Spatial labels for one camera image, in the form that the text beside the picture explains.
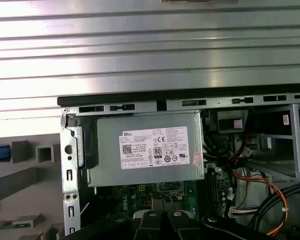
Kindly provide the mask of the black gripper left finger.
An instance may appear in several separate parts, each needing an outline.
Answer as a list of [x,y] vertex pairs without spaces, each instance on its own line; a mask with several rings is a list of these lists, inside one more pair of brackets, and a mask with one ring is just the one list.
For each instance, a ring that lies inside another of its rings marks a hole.
[[137,211],[139,218],[129,218],[116,213],[70,233],[65,240],[165,240],[167,238],[167,213],[165,196],[158,196],[161,207]]

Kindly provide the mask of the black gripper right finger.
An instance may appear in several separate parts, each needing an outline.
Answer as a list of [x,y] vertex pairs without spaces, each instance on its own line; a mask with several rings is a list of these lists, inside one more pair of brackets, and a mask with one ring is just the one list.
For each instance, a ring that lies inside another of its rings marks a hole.
[[267,235],[230,219],[207,215],[200,220],[179,209],[164,209],[166,240],[265,240]]

